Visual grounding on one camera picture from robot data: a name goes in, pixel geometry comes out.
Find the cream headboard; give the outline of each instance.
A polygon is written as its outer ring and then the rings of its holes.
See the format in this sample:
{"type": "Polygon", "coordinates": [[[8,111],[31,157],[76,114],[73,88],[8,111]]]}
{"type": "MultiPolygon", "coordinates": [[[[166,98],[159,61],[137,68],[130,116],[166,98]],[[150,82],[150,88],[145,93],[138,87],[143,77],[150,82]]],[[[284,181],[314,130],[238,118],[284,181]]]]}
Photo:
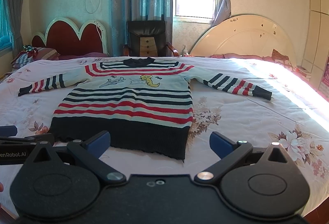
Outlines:
{"type": "Polygon", "coordinates": [[[193,56],[213,54],[271,56],[273,49],[297,65],[292,42],[285,31],[262,16],[241,15],[227,19],[206,32],[193,47],[193,56]]]}

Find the window sill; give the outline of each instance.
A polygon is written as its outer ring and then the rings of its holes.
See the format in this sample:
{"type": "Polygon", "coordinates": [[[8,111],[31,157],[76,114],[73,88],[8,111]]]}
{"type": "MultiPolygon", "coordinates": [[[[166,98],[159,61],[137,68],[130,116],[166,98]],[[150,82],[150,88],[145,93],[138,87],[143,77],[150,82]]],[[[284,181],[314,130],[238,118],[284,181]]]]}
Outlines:
{"type": "Polygon", "coordinates": [[[205,23],[213,24],[213,19],[199,18],[199,17],[183,17],[183,16],[174,16],[173,21],[184,21],[184,22],[196,22],[196,23],[205,23]]]}
{"type": "Polygon", "coordinates": [[[13,46],[12,45],[8,45],[2,49],[0,49],[0,57],[2,57],[3,55],[6,55],[7,53],[13,51],[13,46]]]}

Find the floral bedsheet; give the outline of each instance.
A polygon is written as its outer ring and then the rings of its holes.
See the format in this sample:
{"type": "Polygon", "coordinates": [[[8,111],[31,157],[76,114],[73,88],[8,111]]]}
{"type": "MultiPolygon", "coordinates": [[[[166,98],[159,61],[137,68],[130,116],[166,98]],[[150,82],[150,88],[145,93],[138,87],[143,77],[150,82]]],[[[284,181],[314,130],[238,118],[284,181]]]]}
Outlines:
{"type": "MultiPolygon", "coordinates": [[[[74,88],[61,88],[18,97],[19,88],[95,61],[116,58],[40,60],[28,64],[0,84],[0,125],[16,125],[18,137],[40,135],[50,127],[58,104],[74,88]]],[[[109,148],[100,159],[130,174],[191,174],[219,160],[209,147],[209,136],[218,131],[233,141],[247,140],[255,147],[278,141],[295,161],[310,185],[303,212],[315,209],[329,197],[329,104],[308,84],[278,64],[242,59],[180,57],[177,59],[238,77],[273,92],[272,100],[233,95],[191,81],[193,123],[184,162],[159,154],[109,148]]],[[[9,187],[21,165],[0,166],[2,206],[16,213],[9,187]]]]}

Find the red stripe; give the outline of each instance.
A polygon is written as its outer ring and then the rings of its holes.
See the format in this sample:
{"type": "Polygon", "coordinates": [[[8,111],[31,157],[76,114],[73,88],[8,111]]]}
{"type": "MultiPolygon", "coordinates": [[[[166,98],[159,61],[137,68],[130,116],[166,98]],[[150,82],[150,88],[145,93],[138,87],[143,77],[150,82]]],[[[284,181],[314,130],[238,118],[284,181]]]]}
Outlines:
{"type": "Polygon", "coordinates": [[[106,115],[113,115],[113,114],[122,114],[122,115],[128,115],[128,116],[140,116],[140,117],[145,117],[145,118],[152,118],[152,119],[157,119],[157,120],[162,120],[162,121],[167,121],[167,122],[173,122],[176,124],[186,124],[188,122],[192,122],[193,117],[190,116],[187,119],[184,118],[176,118],[176,117],[169,117],[169,116],[162,116],[162,115],[156,115],[156,114],[151,114],[151,113],[145,113],[145,112],[132,112],[132,111],[122,111],[122,110],[115,110],[115,111],[109,111],[109,110],[101,110],[101,111],[96,111],[96,110],[56,110],[54,114],[85,114],[85,113],[90,113],[90,114],[106,114],[106,115]]]}
{"type": "Polygon", "coordinates": [[[248,96],[248,92],[251,88],[252,88],[252,83],[249,83],[248,86],[242,92],[242,95],[248,96]]]}
{"type": "Polygon", "coordinates": [[[232,93],[233,93],[233,94],[237,94],[237,92],[239,91],[239,89],[242,88],[242,87],[244,86],[245,82],[246,82],[246,81],[241,80],[239,86],[237,86],[236,88],[234,88],[233,91],[232,91],[232,93]]]}
{"type": "MultiPolygon", "coordinates": [[[[190,70],[191,68],[193,68],[193,65],[188,66],[187,68],[185,68],[184,70],[180,70],[180,71],[176,71],[176,72],[170,72],[170,73],[147,73],[147,75],[172,75],[172,74],[179,74],[179,73],[183,73],[186,72],[188,70],[190,70]]],[[[90,71],[89,66],[85,66],[86,69],[86,73],[88,73],[89,75],[91,75],[92,77],[106,77],[109,75],[145,75],[145,73],[105,73],[105,74],[94,74],[90,71]]]]}
{"type": "Polygon", "coordinates": [[[80,103],[80,104],[66,104],[66,103],[61,103],[59,107],[65,107],[65,108],[74,108],[74,107],[95,107],[95,108],[104,108],[104,107],[111,107],[111,108],[116,108],[120,106],[130,106],[133,108],[144,108],[147,110],[151,111],[156,111],[156,112],[161,112],[161,113],[179,113],[179,114],[189,114],[190,112],[193,111],[192,108],[190,109],[171,109],[171,108],[159,108],[159,107],[151,107],[151,106],[146,106],[142,103],[133,103],[131,101],[122,101],[119,102],[118,104],[115,103],[107,103],[107,104],[86,104],[86,103],[80,103]]]}
{"type": "Polygon", "coordinates": [[[44,83],[44,79],[40,81],[40,86],[37,92],[40,92],[42,90],[43,83],[44,83]]]}
{"type": "Polygon", "coordinates": [[[34,89],[31,91],[32,93],[35,93],[38,87],[38,82],[35,82],[34,84],[34,89]]]}
{"type": "Polygon", "coordinates": [[[93,70],[97,73],[108,73],[108,72],[159,72],[159,71],[171,71],[171,70],[181,70],[185,64],[182,63],[182,65],[179,68],[171,67],[171,68],[165,68],[165,69],[108,69],[108,71],[101,71],[97,68],[97,64],[93,63],[92,67],[93,70]]]}

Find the chair backrest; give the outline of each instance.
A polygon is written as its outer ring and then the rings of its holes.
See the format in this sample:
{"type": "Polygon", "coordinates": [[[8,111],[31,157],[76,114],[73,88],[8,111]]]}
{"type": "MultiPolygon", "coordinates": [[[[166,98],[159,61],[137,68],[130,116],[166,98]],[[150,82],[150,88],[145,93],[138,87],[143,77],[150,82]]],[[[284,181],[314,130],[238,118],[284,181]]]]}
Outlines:
{"type": "Polygon", "coordinates": [[[165,21],[128,21],[127,32],[130,56],[167,56],[165,21]]]}

